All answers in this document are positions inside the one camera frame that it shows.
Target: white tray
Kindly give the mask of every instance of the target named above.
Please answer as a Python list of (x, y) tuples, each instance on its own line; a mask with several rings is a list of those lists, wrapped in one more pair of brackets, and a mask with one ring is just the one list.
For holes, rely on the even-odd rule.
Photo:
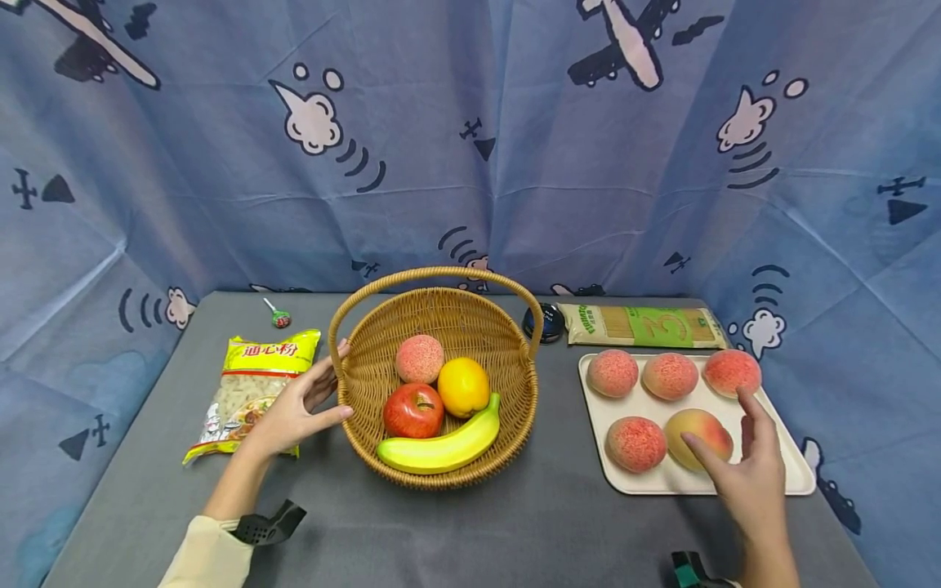
[[(582, 378), (582, 391), (588, 405), (588, 416), (595, 431), (595, 443), (604, 477), (614, 489), (624, 494), (704, 494), (715, 495), (715, 486), (705, 473), (690, 471), (678, 464), (668, 453), (659, 466), (651, 471), (635, 474), (620, 468), (604, 450), (608, 428), (621, 417), (646, 417), (663, 427), (676, 412), (683, 408), (702, 408), (715, 417), (728, 430), (735, 440), (735, 450), (730, 463), (737, 464), (742, 459), (742, 408), (734, 400), (719, 396), (709, 389), (702, 379), (703, 367), (709, 356), (686, 356), (699, 368), (699, 383), (693, 392), (674, 403), (664, 402), (647, 392), (638, 378), (634, 389), (625, 398), (608, 398), (590, 389), (588, 386), (588, 363), (597, 354), (588, 354), (579, 360), (579, 376)], [(639, 373), (644, 372), (647, 361), (655, 356), (631, 354), (637, 360)], [(813, 494), (817, 486), (814, 471), (810, 468), (797, 444), (790, 437), (788, 429), (781, 421), (777, 411), (764, 389), (759, 389), (758, 400), (777, 422), (777, 434), (781, 439), (781, 453), (785, 465), (785, 493), (789, 496), (807, 496)]]

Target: spaghetti package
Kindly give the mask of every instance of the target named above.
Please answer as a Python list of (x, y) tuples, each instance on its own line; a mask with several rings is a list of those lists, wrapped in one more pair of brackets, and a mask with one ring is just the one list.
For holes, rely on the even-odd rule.
[(727, 349), (726, 334), (709, 309), (655, 309), (557, 304), (569, 345)]
[[(293, 378), (313, 363), (320, 331), (301, 331), (280, 343), (229, 339), (222, 378), (199, 442), (186, 452), (186, 465), (208, 453), (235, 453), (242, 439)], [(287, 453), (297, 457), (297, 447)]]

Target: banana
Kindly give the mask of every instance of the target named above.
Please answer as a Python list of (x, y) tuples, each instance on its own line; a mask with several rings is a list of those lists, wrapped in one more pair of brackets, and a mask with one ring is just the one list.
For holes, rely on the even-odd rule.
[(418, 474), (444, 473), (468, 465), (484, 454), (500, 432), (500, 394), (459, 429), (442, 437), (384, 439), (375, 448), (384, 464)]

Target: wicker basket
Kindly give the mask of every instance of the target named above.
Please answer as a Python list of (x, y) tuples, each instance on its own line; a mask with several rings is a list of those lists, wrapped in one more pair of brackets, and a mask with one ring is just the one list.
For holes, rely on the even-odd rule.
[[(330, 322), (327, 344), (338, 379), (338, 399), (356, 411), (343, 424), (356, 453), (382, 476), (413, 488), (443, 490), (471, 485), (510, 463), (533, 428), (536, 405), (535, 354), (517, 324), (496, 304), (479, 294), (456, 288), (419, 288), (386, 300), (359, 322), (349, 337), (352, 350), (339, 361), (337, 329), (343, 317), (370, 294), (414, 279), (452, 276), (500, 284), (526, 301), (533, 311), (533, 341), (542, 334), (542, 310), (532, 294), (510, 278), (465, 267), (425, 267), (377, 279), (350, 295)], [(419, 475), (390, 468), (379, 461), (375, 447), (387, 434), (382, 407), (402, 381), (395, 371), (395, 353), (412, 335), (432, 335), (444, 347), (445, 360), (468, 357), (486, 370), (490, 389), (499, 392), (500, 433), (480, 457), (461, 469)], [(446, 414), (441, 434), (463, 423)]]

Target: red apple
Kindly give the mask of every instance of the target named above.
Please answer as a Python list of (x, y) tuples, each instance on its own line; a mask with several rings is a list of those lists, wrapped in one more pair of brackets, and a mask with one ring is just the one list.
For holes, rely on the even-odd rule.
[(434, 437), (444, 421), (444, 403), (427, 384), (403, 384), (386, 401), (382, 420), (393, 437)]

